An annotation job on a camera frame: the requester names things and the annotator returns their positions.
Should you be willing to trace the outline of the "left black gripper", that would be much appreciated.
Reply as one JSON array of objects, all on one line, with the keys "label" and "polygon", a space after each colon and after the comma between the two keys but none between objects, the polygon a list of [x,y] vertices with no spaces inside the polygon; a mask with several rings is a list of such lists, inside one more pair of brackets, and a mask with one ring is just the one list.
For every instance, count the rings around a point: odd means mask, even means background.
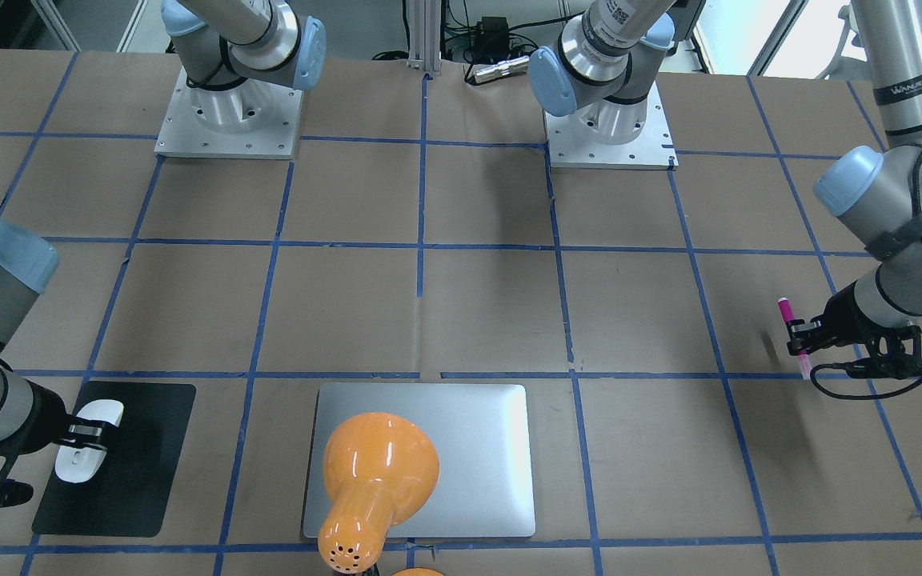
[{"label": "left black gripper", "polygon": [[790,356],[808,356],[817,350],[861,344],[868,356],[845,369],[853,378],[906,379],[922,375],[921,329],[911,323],[885,327],[861,313],[855,292],[842,290],[833,296],[820,316],[786,321]]}]

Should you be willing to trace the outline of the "rear right robot arm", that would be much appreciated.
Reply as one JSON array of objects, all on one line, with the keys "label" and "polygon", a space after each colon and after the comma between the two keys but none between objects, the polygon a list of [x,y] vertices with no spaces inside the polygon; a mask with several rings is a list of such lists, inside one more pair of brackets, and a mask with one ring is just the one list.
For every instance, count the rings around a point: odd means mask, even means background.
[{"label": "rear right robot arm", "polygon": [[[325,26],[300,19],[284,1],[175,1],[165,16],[191,48],[209,48],[214,61],[206,80],[230,73],[227,87],[260,81],[281,92],[315,87],[325,62]],[[650,91],[675,30],[668,1],[596,1],[563,21],[559,37],[528,58],[535,97],[560,117],[597,102],[636,105]],[[659,57],[653,58],[652,52]],[[58,269],[47,240],[0,219],[0,507],[20,506],[33,496],[12,481],[19,457],[51,444],[99,444],[110,423],[70,415],[54,391],[30,382],[1,362],[1,354]]]}]

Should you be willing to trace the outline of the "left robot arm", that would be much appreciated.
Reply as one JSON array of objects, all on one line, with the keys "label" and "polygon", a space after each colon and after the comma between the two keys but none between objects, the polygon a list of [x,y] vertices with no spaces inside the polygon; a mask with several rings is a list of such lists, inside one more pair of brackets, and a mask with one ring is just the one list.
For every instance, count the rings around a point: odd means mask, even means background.
[{"label": "left robot arm", "polygon": [[922,1],[855,1],[885,152],[859,146],[813,186],[824,208],[863,242],[872,272],[836,293],[820,316],[787,321],[787,349],[806,356],[860,344],[868,356],[824,363],[854,379],[922,383]]}]

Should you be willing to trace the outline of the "rear left robot arm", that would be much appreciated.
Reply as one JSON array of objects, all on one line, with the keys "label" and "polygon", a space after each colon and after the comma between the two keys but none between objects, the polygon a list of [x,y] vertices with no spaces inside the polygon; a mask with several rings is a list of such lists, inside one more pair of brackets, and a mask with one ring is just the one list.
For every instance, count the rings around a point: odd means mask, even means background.
[{"label": "rear left robot arm", "polygon": [[[625,168],[634,143],[656,128],[648,112],[655,77],[674,42],[669,1],[594,1],[563,21],[556,40],[527,56],[527,75],[563,167]],[[886,152],[859,146],[815,184],[824,208],[878,260],[867,274],[805,322],[784,317],[788,350],[808,356],[863,344],[868,356],[839,363],[852,378],[922,382],[922,1],[855,2],[857,21],[889,30],[871,51],[875,98],[885,108]],[[168,35],[191,86],[223,91],[255,80],[296,90],[317,84],[327,36],[317,18],[300,19],[284,1],[166,1]]]}]

